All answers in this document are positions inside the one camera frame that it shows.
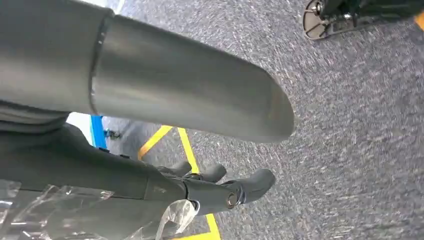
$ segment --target screw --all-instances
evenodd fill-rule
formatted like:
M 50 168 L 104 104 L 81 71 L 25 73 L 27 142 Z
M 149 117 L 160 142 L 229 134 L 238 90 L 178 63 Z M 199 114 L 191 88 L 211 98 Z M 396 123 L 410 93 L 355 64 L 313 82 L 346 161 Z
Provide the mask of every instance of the screw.
M 234 208 L 237 205 L 237 196 L 234 193 L 230 193 L 226 200 L 226 204 L 228 205 L 229 209 Z

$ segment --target blue metal frame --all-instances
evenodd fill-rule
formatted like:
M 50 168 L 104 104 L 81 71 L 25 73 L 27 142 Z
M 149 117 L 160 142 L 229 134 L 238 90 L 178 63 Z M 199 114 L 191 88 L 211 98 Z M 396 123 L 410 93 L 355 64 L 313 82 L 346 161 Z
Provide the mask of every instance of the blue metal frame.
M 107 149 L 108 146 L 106 145 L 102 116 L 91 116 L 90 120 L 91 140 L 93 146 L 96 148 Z

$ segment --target clear plastic bag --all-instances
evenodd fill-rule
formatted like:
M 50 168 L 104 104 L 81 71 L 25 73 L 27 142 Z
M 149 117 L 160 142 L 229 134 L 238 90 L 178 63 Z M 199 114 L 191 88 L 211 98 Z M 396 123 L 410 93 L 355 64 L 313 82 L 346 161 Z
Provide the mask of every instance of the clear plastic bag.
M 57 187 L 49 185 L 43 192 L 21 190 L 20 197 L 17 197 L 20 184 L 13 181 L 0 180 L 0 233 L 2 227 L 4 235 L 0 239 L 4 240 L 116 240 L 113 235 L 104 234 L 104 221 L 111 226 L 109 233 L 120 231 L 119 216 L 122 208 L 128 207 L 119 198 L 111 199 L 113 192 L 63 186 Z M 136 201 L 133 206 L 141 206 L 142 200 Z M 146 212 L 147 216 L 149 201 L 146 201 L 144 208 L 139 207 L 140 213 Z M 102 218 L 95 213 L 106 213 L 108 219 Z M 174 236 L 182 233 L 191 223 L 197 214 L 193 204 L 188 200 L 178 200 L 166 207 L 163 214 L 157 214 L 158 218 L 148 217 L 147 224 L 137 225 L 123 235 L 122 240 L 160 240 L 162 237 Z
M 0 230 L 20 187 L 19 182 L 0 179 Z
M 175 201 L 166 208 L 159 225 L 151 222 L 149 225 L 141 227 L 125 240 L 161 240 L 163 237 L 180 234 L 193 221 L 196 214 L 197 211 L 190 201 Z M 151 227 L 157 229 L 156 235 L 151 234 L 151 231 L 148 230 Z

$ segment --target gray robot arm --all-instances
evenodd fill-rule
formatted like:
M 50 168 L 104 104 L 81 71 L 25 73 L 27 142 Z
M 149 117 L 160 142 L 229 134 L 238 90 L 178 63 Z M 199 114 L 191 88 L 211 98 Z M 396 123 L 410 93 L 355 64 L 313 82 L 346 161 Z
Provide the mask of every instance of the gray robot arm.
M 0 9 L 4 102 L 255 142 L 292 132 L 286 94 L 235 56 L 78 1 L 2 0 Z

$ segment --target yellow tape line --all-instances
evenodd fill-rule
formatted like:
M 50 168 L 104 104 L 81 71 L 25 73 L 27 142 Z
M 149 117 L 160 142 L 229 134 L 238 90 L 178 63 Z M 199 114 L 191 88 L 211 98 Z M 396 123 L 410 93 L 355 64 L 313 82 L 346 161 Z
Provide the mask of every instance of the yellow tape line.
M 142 157 L 156 144 L 161 140 L 173 127 L 162 125 L 159 130 L 147 142 L 138 150 L 138 160 L 141 160 Z
M 415 17 L 415 22 L 422 30 L 424 30 L 424 12 Z
M 195 155 L 193 153 L 192 146 L 190 145 L 189 136 L 187 135 L 187 131 L 184 128 L 178 128 L 178 133 L 181 138 L 182 146 L 184 148 L 185 154 L 187 155 L 187 160 L 191 165 L 191 172 L 198 173 L 199 167 L 196 162 Z M 209 225 L 209 233 L 206 235 L 198 234 L 193 235 L 188 238 L 180 238 L 184 240 L 221 240 L 220 231 L 218 230 L 217 221 L 215 220 L 215 216 L 213 214 L 206 215 L 206 221 Z

